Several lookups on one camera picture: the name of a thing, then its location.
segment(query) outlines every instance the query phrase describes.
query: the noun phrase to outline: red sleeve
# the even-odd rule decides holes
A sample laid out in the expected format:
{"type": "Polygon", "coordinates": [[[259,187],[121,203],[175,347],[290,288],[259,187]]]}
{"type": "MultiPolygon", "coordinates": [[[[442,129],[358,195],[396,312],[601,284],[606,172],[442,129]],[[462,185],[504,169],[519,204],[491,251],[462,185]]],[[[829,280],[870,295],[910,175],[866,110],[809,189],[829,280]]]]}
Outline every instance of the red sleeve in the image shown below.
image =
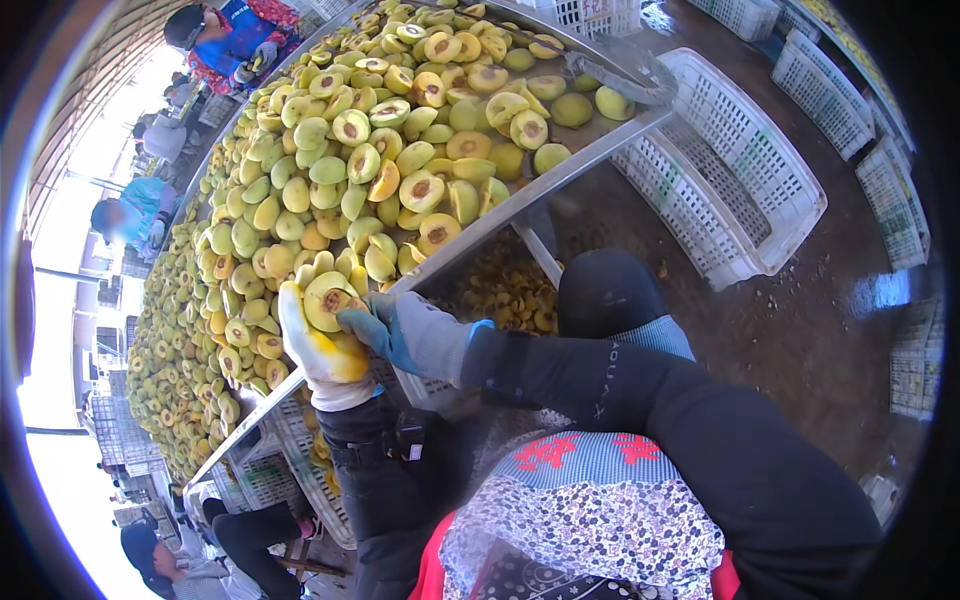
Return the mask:
{"type": "Polygon", "coordinates": [[[282,31],[275,31],[272,34],[268,35],[263,41],[275,41],[277,46],[283,46],[287,43],[287,36],[283,34],[282,31]]]}
{"type": "Polygon", "coordinates": [[[440,546],[444,543],[446,530],[450,528],[450,524],[456,515],[457,512],[454,511],[440,521],[430,541],[423,548],[417,586],[410,592],[407,600],[443,600],[446,571],[440,564],[440,546]]]}
{"type": "Polygon", "coordinates": [[[220,19],[220,29],[226,30],[228,32],[233,31],[233,28],[230,27],[230,22],[227,21],[227,18],[224,16],[224,14],[220,12],[219,9],[213,9],[213,11],[217,13],[217,18],[220,19]]]}
{"type": "Polygon", "coordinates": [[[740,589],[740,577],[733,568],[733,552],[723,551],[723,562],[710,573],[710,586],[714,600],[732,600],[740,589]]]}
{"type": "Polygon", "coordinates": [[[237,82],[233,80],[232,74],[224,77],[220,73],[217,73],[200,60],[200,57],[198,57],[197,53],[193,50],[190,51],[190,55],[187,57],[187,64],[190,65],[190,70],[193,71],[194,75],[196,75],[198,79],[205,81],[215,94],[229,94],[237,87],[237,82]]]}
{"type": "Polygon", "coordinates": [[[270,21],[282,29],[292,30],[294,25],[300,21],[300,13],[279,0],[247,0],[247,6],[261,19],[270,21]]]}

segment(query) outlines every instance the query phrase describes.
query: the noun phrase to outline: gray glove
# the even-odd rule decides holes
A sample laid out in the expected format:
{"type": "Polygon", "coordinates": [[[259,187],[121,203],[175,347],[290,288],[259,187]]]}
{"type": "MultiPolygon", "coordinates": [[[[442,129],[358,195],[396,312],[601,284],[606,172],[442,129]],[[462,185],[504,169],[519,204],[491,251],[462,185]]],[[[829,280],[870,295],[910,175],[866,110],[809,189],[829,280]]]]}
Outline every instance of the gray glove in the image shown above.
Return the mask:
{"type": "Polygon", "coordinates": [[[342,310],[337,323],[401,371],[449,381],[460,387],[467,346],[477,327],[493,327],[489,319],[460,324],[416,292],[398,296],[370,292],[371,312],[342,310]]]}
{"type": "Polygon", "coordinates": [[[250,66],[244,62],[233,71],[233,80],[239,84],[248,84],[253,81],[256,73],[250,70],[250,66]]]}
{"type": "Polygon", "coordinates": [[[166,226],[162,221],[156,219],[154,224],[150,226],[150,234],[148,235],[150,243],[154,245],[162,243],[164,231],[166,231],[166,226]]]}
{"type": "Polygon", "coordinates": [[[274,63],[278,47],[275,41],[265,41],[256,47],[251,57],[251,64],[256,64],[257,58],[260,58],[260,63],[256,66],[257,73],[262,73],[264,69],[274,63]]]}

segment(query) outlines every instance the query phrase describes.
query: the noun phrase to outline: stacked plastic crate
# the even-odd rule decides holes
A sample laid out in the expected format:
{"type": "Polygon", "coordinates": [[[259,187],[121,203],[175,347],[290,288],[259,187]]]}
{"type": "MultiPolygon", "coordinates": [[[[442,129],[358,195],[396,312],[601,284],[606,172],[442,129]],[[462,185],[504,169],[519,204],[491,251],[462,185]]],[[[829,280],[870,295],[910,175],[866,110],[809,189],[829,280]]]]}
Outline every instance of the stacked plastic crate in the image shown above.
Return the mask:
{"type": "Polygon", "coordinates": [[[909,307],[890,352],[890,412],[931,420],[943,374],[947,310],[943,298],[909,307]]]}
{"type": "Polygon", "coordinates": [[[844,160],[874,138],[863,95],[815,43],[792,30],[770,78],[810,116],[844,160]]]}
{"type": "Polygon", "coordinates": [[[827,209],[827,195],[769,116],[689,48],[659,56],[677,117],[612,157],[714,290],[772,276],[827,209]]]}
{"type": "Polygon", "coordinates": [[[770,37],[780,16],[773,0],[687,0],[709,14],[744,41],[770,37]]]}
{"type": "Polygon", "coordinates": [[[856,178],[874,210],[893,270],[926,264],[930,229],[910,177],[910,165],[893,137],[880,139],[857,165],[856,178]]]}
{"type": "Polygon", "coordinates": [[[639,29],[640,0],[516,0],[540,19],[593,39],[639,29]]]}

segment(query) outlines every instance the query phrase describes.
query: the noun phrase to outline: work glove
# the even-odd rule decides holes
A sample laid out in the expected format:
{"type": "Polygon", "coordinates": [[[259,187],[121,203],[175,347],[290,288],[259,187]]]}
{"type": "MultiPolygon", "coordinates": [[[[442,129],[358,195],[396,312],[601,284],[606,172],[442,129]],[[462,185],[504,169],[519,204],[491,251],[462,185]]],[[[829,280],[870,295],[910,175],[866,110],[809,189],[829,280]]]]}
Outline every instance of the work glove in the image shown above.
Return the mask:
{"type": "Polygon", "coordinates": [[[233,80],[239,84],[248,84],[253,81],[253,78],[256,76],[256,73],[250,69],[250,65],[246,62],[243,62],[233,71],[233,80]]]}
{"type": "Polygon", "coordinates": [[[277,48],[279,48],[279,46],[275,41],[265,41],[257,46],[256,50],[253,51],[253,56],[251,58],[253,71],[262,73],[266,68],[273,64],[274,60],[276,60],[277,48]]]}
{"type": "Polygon", "coordinates": [[[460,324],[416,292],[399,295],[370,292],[364,298],[370,312],[346,309],[337,323],[401,371],[449,381],[460,387],[467,346],[478,327],[493,327],[484,319],[460,324]]]}
{"type": "Polygon", "coordinates": [[[154,220],[154,224],[150,226],[150,233],[147,237],[150,239],[150,243],[158,246],[163,243],[163,233],[166,231],[166,226],[159,219],[154,220]]]}
{"type": "Polygon", "coordinates": [[[303,292],[295,281],[280,285],[277,308],[283,349],[303,369],[314,407],[344,411],[383,392],[368,372],[367,349],[354,336],[323,333],[306,320],[303,292]]]}

